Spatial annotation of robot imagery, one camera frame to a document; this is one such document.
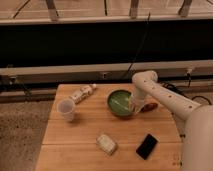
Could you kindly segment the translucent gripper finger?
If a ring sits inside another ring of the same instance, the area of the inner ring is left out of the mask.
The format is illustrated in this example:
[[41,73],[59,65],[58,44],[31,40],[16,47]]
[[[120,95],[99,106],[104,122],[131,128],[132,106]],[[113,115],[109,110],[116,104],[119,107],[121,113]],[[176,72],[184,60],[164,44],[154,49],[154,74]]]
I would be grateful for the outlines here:
[[141,111],[143,106],[144,106],[144,104],[130,103],[129,110],[132,114],[138,114]]

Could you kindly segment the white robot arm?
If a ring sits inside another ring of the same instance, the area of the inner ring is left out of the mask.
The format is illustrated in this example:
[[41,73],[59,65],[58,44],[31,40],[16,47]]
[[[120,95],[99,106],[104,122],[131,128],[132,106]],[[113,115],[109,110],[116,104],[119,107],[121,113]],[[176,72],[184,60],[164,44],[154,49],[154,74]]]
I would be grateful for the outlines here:
[[138,113],[151,95],[168,110],[185,121],[180,171],[213,171],[213,105],[202,105],[157,83],[155,71],[133,75],[134,86],[129,107]]

